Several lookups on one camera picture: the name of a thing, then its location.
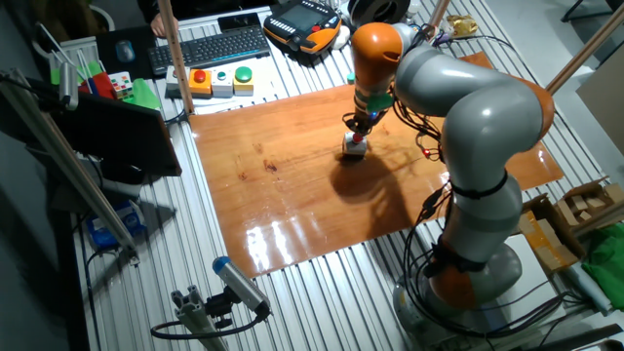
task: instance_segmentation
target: wooden tabletop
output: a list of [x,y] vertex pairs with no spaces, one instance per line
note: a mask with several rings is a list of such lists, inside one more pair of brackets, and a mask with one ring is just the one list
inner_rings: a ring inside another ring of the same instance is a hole
[[[366,158],[343,161],[341,116],[353,95],[342,86],[190,117],[228,255],[248,275],[410,227],[447,181],[392,112],[368,136]],[[541,142],[507,169],[522,189],[563,177]]]

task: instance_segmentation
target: cable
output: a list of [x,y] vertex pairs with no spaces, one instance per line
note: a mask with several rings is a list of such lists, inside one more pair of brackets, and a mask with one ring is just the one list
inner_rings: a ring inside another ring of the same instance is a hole
[[176,116],[176,117],[172,117],[172,118],[170,118],[170,119],[168,119],[168,120],[165,120],[165,125],[166,125],[166,126],[169,126],[169,125],[170,125],[170,124],[172,124],[172,123],[178,122],[178,121],[180,121],[180,120],[182,119],[182,117],[184,117],[185,115],[186,115],[186,111],[185,111],[185,110],[182,110],[180,113],[178,113],[178,114],[177,114],[177,116]]
[[[555,310],[557,310],[557,308],[559,308],[559,306],[561,306],[561,304],[566,300],[565,297],[571,296],[575,298],[573,294],[569,292],[564,292],[547,301],[544,301],[542,304],[535,307],[533,310],[529,311],[524,316],[514,321],[511,321],[508,324],[501,326],[495,330],[487,331],[487,332],[474,331],[471,328],[468,328],[448,318],[440,316],[435,310],[433,310],[431,306],[429,306],[425,302],[423,295],[420,291],[421,272],[424,266],[426,265],[427,261],[431,258],[431,256],[427,256],[431,252],[431,250],[427,251],[426,253],[423,253],[422,255],[416,258],[412,258],[411,252],[410,252],[410,246],[411,246],[411,242],[413,241],[413,238],[416,235],[416,226],[420,222],[422,222],[424,219],[427,219],[428,217],[433,215],[437,211],[437,209],[444,204],[444,202],[446,202],[448,199],[451,198],[452,191],[450,192],[450,194],[447,194],[444,197],[442,196],[443,190],[445,187],[446,187],[446,184],[444,187],[434,192],[434,194],[432,194],[429,198],[427,198],[427,200],[425,200],[425,203],[423,204],[423,209],[418,216],[418,220],[416,221],[414,227],[409,232],[409,235],[406,239],[406,247],[404,249],[404,256],[403,256],[403,261],[402,261],[403,263],[402,267],[403,267],[403,272],[404,272],[404,285],[405,285],[406,292],[408,293],[408,297],[412,301],[416,309],[418,309],[418,311],[424,317],[430,319],[434,323],[440,325],[441,327],[451,332],[455,332],[455,333],[462,334],[465,336],[483,338],[486,340],[490,348],[493,349],[493,345],[489,341],[491,338],[500,338],[500,337],[505,337],[505,336],[515,334],[517,332],[521,332],[525,330],[526,328],[530,327],[531,325],[533,325],[534,323],[536,323],[537,321],[555,312]],[[421,259],[422,257],[426,258],[425,262],[418,264],[417,261]],[[415,275],[412,274],[412,269],[414,266],[416,266]],[[510,305],[512,303],[515,303],[521,300],[522,298],[526,297],[527,295],[534,292],[535,290],[537,290],[539,287],[543,286],[546,283],[548,282],[544,282],[538,285],[537,287],[533,288],[531,291],[525,293],[520,298],[510,303],[507,303],[505,305]]]
[[239,328],[234,328],[229,331],[197,332],[197,333],[192,333],[192,334],[170,334],[170,333],[163,333],[163,332],[158,331],[164,328],[182,325],[181,321],[174,321],[174,322],[167,322],[167,323],[158,325],[152,328],[150,330],[150,333],[154,337],[162,338],[165,340],[196,340],[196,339],[203,339],[203,338],[222,337],[222,336],[228,336],[228,335],[232,335],[232,334],[239,333],[239,332],[244,332],[246,330],[253,328],[256,324],[258,324],[261,321],[262,319],[258,316],[258,317],[255,317],[255,319],[251,321],[250,323],[248,323],[247,325],[239,327]]
[[101,171],[96,165],[96,162],[91,158],[91,155],[86,155],[86,156],[89,162],[91,163],[91,165],[94,167],[94,169],[96,169],[97,176],[99,177],[99,190],[103,190],[104,189],[104,177],[102,176]]
[[545,285],[545,284],[547,284],[547,283],[550,283],[550,281],[548,281],[548,280],[547,280],[547,281],[545,281],[545,282],[543,282],[543,283],[541,283],[541,284],[538,284],[535,288],[533,288],[533,289],[529,290],[527,293],[525,293],[524,295],[522,295],[522,296],[520,296],[520,297],[516,298],[515,300],[513,300],[513,301],[511,301],[511,302],[503,303],[503,304],[501,304],[501,305],[494,306],[494,307],[488,307],[488,308],[477,308],[477,309],[473,309],[473,311],[482,311],[482,312],[483,312],[483,311],[491,311],[491,310],[494,310],[494,309],[498,309],[498,308],[502,308],[502,307],[506,307],[506,306],[512,305],[512,304],[514,304],[514,303],[516,303],[516,302],[520,301],[521,299],[523,299],[523,298],[525,298],[525,297],[529,296],[531,293],[533,293],[534,291],[536,291],[537,289],[539,289],[540,287],[542,287],[543,285]]
[[537,346],[537,349],[542,348],[542,346],[544,345],[544,342],[546,342],[546,339],[548,338],[548,336],[550,335],[550,333],[551,333],[551,332],[553,332],[553,330],[555,329],[555,327],[557,326],[557,324],[558,324],[559,322],[563,321],[566,317],[567,317],[567,316],[565,316],[565,317],[562,317],[562,318],[558,319],[558,320],[557,320],[557,321],[556,321],[556,322],[555,322],[555,323],[554,323],[554,324],[550,327],[550,329],[548,330],[548,332],[546,332],[546,335],[544,335],[544,338],[542,339],[542,341],[539,343],[539,346]]
[[76,225],[74,225],[74,227],[71,228],[71,234],[73,234],[78,229],[78,227],[82,224],[83,220],[87,219],[87,216],[89,216],[90,213],[91,213],[91,210],[88,210],[84,214],[78,217],[78,221],[76,222]]

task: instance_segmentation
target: computer keyboard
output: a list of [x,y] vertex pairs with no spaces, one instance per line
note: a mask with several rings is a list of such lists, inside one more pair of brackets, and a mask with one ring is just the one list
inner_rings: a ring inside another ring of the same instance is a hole
[[[269,45],[260,26],[228,30],[206,38],[180,43],[184,65],[190,68],[208,68],[216,65],[261,57],[270,54]],[[173,65],[168,46],[148,50],[154,75],[164,75]]]

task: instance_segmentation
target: metal rod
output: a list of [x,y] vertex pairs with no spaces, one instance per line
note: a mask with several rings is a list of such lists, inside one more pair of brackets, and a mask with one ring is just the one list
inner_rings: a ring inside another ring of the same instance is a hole
[[179,85],[179,91],[182,95],[182,102],[184,102],[184,111],[186,111],[187,115],[190,115],[195,111],[195,106],[193,106],[193,97],[191,96],[191,90],[188,87],[188,77],[186,77],[186,69],[184,69],[182,48],[177,40],[177,31],[175,30],[176,26],[174,25],[175,18],[174,12],[172,11],[171,0],[158,0],[158,8],[160,9],[160,16],[163,19],[163,25],[165,25],[165,36],[167,37],[169,50],[172,53],[175,75],[177,76],[177,84]]
[[608,21],[600,28],[596,34],[585,44],[575,57],[573,57],[564,69],[557,74],[552,82],[548,84],[546,90],[550,95],[556,93],[559,88],[567,82],[569,77],[576,72],[578,67],[581,66],[604,42],[608,39],[609,35],[624,22],[624,6],[620,6],[615,13],[608,19]]
[[436,4],[436,8],[433,10],[433,14],[431,14],[431,19],[429,19],[430,25],[438,26],[442,21],[442,18],[447,11],[447,7],[449,6],[450,0],[438,0]]
[[46,28],[46,26],[43,25],[42,22],[37,22],[35,26],[40,26],[41,29],[43,29],[44,33],[46,33],[50,41],[52,41],[52,44],[54,44],[57,47],[58,51],[65,57],[65,59],[67,59],[67,62],[71,63],[72,66],[76,65],[76,63],[74,63],[74,61],[72,61],[71,58],[69,58],[65,50],[62,49],[62,47],[59,45],[59,42],[55,39],[54,36],[52,36],[52,34],[50,34],[50,32],[48,31],[48,28]]
[[[17,69],[11,71],[10,77],[25,86],[29,86],[26,79]],[[34,95],[8,82],[0,83],[0,92],[18,112],[28,129],[50,153],[89,207],[117,239],[117,242],[128,252],[130,257],[136,258],[137,246],[128,229],[126,229],[126,226],[119,219],[119,216],[110,206],[110,203],[101,193],[94,180],[81,165],[52,117],[39,109]]]

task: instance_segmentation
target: orange device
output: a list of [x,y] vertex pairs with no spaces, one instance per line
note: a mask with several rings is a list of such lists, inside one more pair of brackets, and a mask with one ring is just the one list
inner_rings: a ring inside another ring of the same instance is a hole
[[294,51],[320,54],[338,35],[342,20],[331,7],[291,1],[264,20],[264,32]]
[[213,83],[210,70],[191,69],[188,86],[194,98],[210,98],[213,95]]

